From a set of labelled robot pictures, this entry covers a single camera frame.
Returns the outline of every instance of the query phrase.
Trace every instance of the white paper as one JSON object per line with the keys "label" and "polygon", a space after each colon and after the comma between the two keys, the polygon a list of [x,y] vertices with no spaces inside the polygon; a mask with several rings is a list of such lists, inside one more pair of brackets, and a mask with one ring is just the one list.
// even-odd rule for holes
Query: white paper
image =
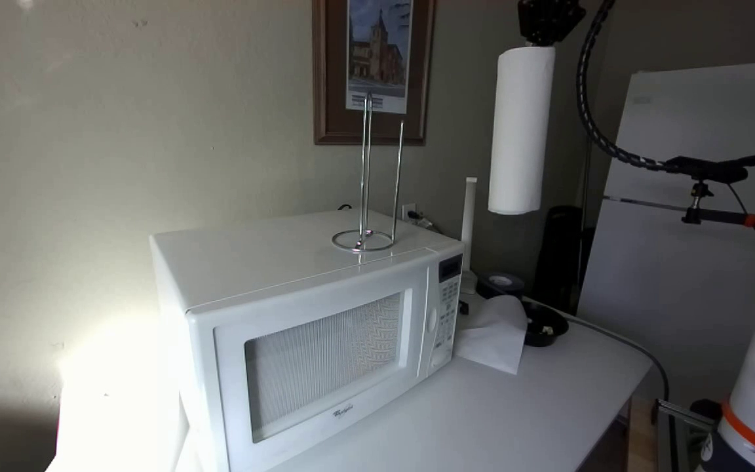
{"label": "white paper", "polygon": [[524,351],[528,313],[515,297],[489,298],[481,313],[458,331],[457,353],[516,374]]}

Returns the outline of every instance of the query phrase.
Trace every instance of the picture frame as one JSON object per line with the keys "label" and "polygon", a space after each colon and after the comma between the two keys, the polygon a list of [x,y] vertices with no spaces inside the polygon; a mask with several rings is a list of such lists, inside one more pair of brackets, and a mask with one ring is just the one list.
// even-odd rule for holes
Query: picture frame
{"label": "picture frame", "polygon": [[[315,145],[359,145],[361,142],[361,109],[352,108],[352,70],[348,69],[348,0],[315,0]],[[427,86],[431,86],[431,50],[432,50],[432,18],[435,0],[409,0],[409,41],[406,41],[406,113],[382,113],[376,108],[373,142],[395,145],[398,123],[403,120],[403,142],[424,145],[427,137]]]}

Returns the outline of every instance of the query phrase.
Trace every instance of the microwave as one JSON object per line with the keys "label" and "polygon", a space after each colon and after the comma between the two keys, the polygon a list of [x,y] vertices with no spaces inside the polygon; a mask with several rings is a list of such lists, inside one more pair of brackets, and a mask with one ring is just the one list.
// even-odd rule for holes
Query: microwave
{"label": "microwave", "polygon": [[204,472],[279,466],[450,361],[465,243],[398,224],[392,248],[353,255],[331,242],[353,221],[153,235],[186,446]]}

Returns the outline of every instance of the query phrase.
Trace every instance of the paper towel roll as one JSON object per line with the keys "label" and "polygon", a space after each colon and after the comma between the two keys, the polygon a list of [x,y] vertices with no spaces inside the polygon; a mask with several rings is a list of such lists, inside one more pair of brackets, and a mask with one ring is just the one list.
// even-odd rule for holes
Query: paper towel roll
{"label": "paper towel roll", "polygon": [[523,216],[541,206],[553,47],[515,47],[498,61],[489,210]]}

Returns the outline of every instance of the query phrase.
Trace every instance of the table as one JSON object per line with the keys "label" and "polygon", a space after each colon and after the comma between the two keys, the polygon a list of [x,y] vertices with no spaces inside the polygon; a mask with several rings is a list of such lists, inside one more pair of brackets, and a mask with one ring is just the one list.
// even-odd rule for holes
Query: table
{"label": "table", "polygon": [[[175,423],[175,395],[157,381],[157,331],[128,336],[128,348],[86,381],[64,387],[53,472],[199,472]],[[284,472],[571,472],[626,406],[647,357],[571,326],[553,347],[524,348],[519,374],[454,360],[359,424],[293,457]]]}
{"label": "table", "polygon": [[524,348],[519,374],[454,360],[392,406],[285,462],[285,472],[571,472],[626,406],[647,357],[571,326]]}

